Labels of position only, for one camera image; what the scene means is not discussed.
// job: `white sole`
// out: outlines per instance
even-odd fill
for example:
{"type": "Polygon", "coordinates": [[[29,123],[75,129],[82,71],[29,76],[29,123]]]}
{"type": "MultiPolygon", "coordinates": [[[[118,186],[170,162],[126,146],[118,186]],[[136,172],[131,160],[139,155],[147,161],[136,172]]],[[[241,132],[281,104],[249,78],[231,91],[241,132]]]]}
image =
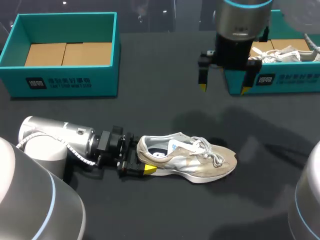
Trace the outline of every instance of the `white sole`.
{"type": "Polygon", "coordinates": [[[167,176],[167,175],[175,174],[175,175],[180,175],[180,176],[184,177],[185,179],[189,180],[190,182],[192,182],[194,184],[204,184],[204,183],[209,183],[209,182],[213,182],[218,179],[221,179],[221,178],[227,176],[228,174],[230,174],[234,169],[227,172],[226,174],[219,175],[219,176],[198,177],[198,176],[192,176],[188,173],[177,171],[177,170],[168,170],[168,169],[157,168],[156,171],[154,173],[152,173],[151,175],[152,176],[167,176]]]}

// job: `shoelace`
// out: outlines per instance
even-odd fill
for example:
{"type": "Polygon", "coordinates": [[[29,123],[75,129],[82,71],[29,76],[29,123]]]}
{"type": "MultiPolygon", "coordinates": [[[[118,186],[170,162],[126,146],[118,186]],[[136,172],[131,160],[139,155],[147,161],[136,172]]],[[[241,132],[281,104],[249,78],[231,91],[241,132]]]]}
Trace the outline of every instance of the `shoelace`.
{"type": "Polygon", "coordinates": [[[257,54],[259,54],[259,56],[251,56],[249,57],[249,59],[262,60],[264,64],[282,62],[282,59],[277,55],[277,52],[279,52],[279,50],[273,49],[273,50],[263,52],[256,47],[253,47],[252,50],[257,54]]]}
{"type": "Polygon", "coordinates": [[[198,136],[193,136],[192,139],[195,140],[195,142],[191,141],[191,143],[193,143],[192,145],[193,146],[196,146],[196,145],[199,145],[200,143],[203,144],[204,146],[204,151],[203,152],[191,152],[190,153],[190,156],[200,156],[200,155],[203,155],[203,157],[206,159],[206,158],[213,158],[213,165],[215,167],[220,167],[222,166],[222,164],[225,162],[225,159],[212,152],[212,148],[211,148],[211,144],[203,137],[198,137],[198,136]]]}

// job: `cardboard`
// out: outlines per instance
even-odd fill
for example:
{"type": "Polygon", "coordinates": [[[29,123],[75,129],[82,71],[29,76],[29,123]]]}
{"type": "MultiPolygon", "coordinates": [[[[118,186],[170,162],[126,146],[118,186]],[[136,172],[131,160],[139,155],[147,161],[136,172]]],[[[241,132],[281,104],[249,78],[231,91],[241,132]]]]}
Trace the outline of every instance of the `cardboard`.
{"type": "Polygon", "coordinates": [[[61,66],[65,49],[66,43],[31,44],[24,66],[61,66]]]}
{"type": "Polygon", "coordinates": [[[282,50],[288,46],[292,46],[300,51],[310,51],[308,44],[304,39],[274,39],[271,40],[273,48],[282,50]]]}
{"type": "Polygon", "coordinates": [[[83,65],[110,65],[111,42],[84,42],[82,47],[83,65]]]}
{"type": "Polygon", "coordinates": [[[255,51],[252,50],[253,47],[256,47],[257,49],[261,50],[262,52],[266,52],[266,51],[269,51],[269,50],[273,50],[274,47],[271,43],[271,41],[267,41],[267,42],[258,42],[258,41],[254,41],[252,43],[252,47],[251,47],[251,50],[250,50],[250,56],[251,57],[257,57],[259,56],[258,53],[256,53],[255,51]]]}
{"type": "Polygon", "coordinates": [[[65,47],[63,66],[77,66],[82,64],[83,43],[68,43],[65,47]]]}
{"type": "Polygon", "coordinates": [[[68,43],[65,48],[63,66],[110,65],[111,42],[68,43]]]}

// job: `white cable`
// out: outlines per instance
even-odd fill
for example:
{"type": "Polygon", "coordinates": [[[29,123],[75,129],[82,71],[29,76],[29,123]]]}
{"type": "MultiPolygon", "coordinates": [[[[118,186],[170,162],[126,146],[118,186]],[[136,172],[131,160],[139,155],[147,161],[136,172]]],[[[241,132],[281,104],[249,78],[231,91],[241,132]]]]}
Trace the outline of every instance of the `white cable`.
{"type": "Polygon", "coordinates": [[[318,54],[320,54],[320,47],[318,47],[308,36],[308,34],[304,34],[304,39],[307,44],[309,44],[318,54]]]}
{"type": "Polygon", "coordinates": [[[82,161],[85,164],[88,164],[90,166],[96,165],[96,163],[94,161],[90,161],[90,160],[85,159],[84,157],[82,157],[72,146],[69,145],[69,143],[67,143],[62,138],[55,137],[55,136],[46,134],[44,132],[35,132],[35,133],[30,134],[29,136],[24,138],[21,142],[19,142],[19,144],[16,146],[16,148],[21,149],[30,139],[33,139],[33,138],[38,137],[38,136],[49,136],[49,137],[52,137],[55,140],[57,140],[57,141],[61,142],[62,144],[64,144],[66,146],[66,148],[69,149],[80,161],[82,161]]]}

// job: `sneaker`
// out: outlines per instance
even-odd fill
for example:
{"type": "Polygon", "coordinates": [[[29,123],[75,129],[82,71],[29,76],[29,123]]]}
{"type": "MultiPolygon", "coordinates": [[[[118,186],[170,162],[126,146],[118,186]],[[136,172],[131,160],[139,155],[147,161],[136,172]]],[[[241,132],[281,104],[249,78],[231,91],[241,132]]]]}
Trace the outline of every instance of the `sneaker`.
{"type": "Polygon", "coordinates": [[[176,174],[196,184],[223,178],[237,165],[236,154],[230,149],[181,132],[167,136],[143,136],[136,152],[141,162],[157,167],[152,175],[176,174]]]}
{"type": "Polygon", "coordinates": [[[316,50],[313,51],[300,51],[293,46],[287,46],[286,48],[276,52],[276,55],[285,55],[289,53],[298,53],[294,62],[320,62],[320,54],[316,50]]]}
{"type": "Polygon", "coordinates": [[[262,60],[262,63],[289,63],[289,62],[319,62],[320,54],[314,51],[300,51],[295,49],[292,46],[288,46],[282,50],[270,50],[266,52],[262,52],[260,49],[253,47],[253,51],[255,51],[259,56],[252,56],[249,59],[253,60],[262,60]]]}
{"type": "Polygon", "coordinates": [[[276,52],[278,52],[279,50],[274,49],[263,52],[255,46],[252,48],[252,50],[259,54],[259,56],[249,57],[249,59],[251,60],[261,60],[263,64],[279,63],[283,61],[282,58],[276,56],[276,52]]]}

